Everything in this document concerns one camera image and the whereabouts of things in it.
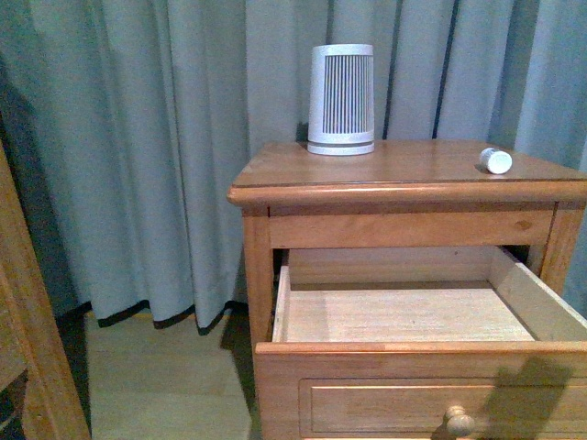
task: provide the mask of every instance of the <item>floor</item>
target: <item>floor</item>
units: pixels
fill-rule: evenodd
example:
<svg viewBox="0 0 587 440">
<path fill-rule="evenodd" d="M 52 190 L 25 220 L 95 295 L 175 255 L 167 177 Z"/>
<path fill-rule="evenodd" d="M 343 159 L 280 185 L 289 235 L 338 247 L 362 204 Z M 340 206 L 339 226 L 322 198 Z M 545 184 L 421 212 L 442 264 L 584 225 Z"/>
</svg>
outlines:
<svg viewBox="0 0 587 440">
<path fill-rule="evenodd" d="M 94 440 L 260 439 L 246 315 L 198 335 L 149 315 L 100 328 L 85 316 Z"/>
</svg>

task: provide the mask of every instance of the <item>gray curtain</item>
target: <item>gray curtain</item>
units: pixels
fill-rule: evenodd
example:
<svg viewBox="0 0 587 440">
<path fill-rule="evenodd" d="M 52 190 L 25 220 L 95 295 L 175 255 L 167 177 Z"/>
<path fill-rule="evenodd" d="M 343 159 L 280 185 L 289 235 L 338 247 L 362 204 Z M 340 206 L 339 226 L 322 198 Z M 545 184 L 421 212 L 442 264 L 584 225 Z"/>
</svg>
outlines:
<svg viewBox="0 0 587 440">
<path fill-rule="evenodd" d="M 61 249 L 43 273 L 59 256 L 71 271 L 48 282 L 58 313 L 77 292 L 98 318 L 149 300 L 156 320 L 195 304 L 207 326 L 244 299 L 225 193 L 264 142 L 305 137 L 316 45 L 373 44 L 378 138 L 474 138 L 587 171 L 582 0 L 13 0 L 0 28 L 24 204 L 50 200 L 28 220 Z M 583 314 L 586 267 L 583 231 L 565 291 Z"/>
</svg>

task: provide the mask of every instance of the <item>nightstand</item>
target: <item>nightstand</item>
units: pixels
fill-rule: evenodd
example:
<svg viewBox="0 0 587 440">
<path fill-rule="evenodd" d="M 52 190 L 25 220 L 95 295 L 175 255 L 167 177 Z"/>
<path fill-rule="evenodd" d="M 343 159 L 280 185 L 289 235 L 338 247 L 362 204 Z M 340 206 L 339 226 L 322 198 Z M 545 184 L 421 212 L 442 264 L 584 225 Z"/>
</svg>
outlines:
<svg viewBox="0 0 587 440">
<path fill-rule="evenodd" d="M 587 175 L 492 175 L 487 147 L 269 144 L 237 177 L 265 440 L 587 438 L 587 324 L 555 293 Z"/>
</svg>

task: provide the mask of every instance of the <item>drawer knob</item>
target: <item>drawer knob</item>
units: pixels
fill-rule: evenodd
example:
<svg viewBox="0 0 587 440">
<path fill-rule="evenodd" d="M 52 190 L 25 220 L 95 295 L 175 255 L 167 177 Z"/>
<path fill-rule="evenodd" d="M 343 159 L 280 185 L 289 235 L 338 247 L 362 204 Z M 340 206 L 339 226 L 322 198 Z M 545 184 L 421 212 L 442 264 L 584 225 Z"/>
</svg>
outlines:
<svg viewBox="0 0 587 440">
<path fill-rule="evenodd" d="M 445 413 L 447 430 L 455 437 L 466 437 L 475 429 L 475 419 L 465 413 L 462 406 L 451 406 Z"/>
</svg>

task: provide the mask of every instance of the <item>air purifier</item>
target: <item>air purifier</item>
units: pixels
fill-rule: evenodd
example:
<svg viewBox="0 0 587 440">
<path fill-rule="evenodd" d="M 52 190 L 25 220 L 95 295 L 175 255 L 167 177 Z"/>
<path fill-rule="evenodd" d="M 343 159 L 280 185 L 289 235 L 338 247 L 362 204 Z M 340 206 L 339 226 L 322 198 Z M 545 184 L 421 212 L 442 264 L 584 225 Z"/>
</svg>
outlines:
<svg viewBox="0 0 587 440">
<path fill-rule="evenodd" d="M 315 47 L 310 94 L 308 151 L 331 156 L 373 151 L 373 46 Z"/>
</svg>

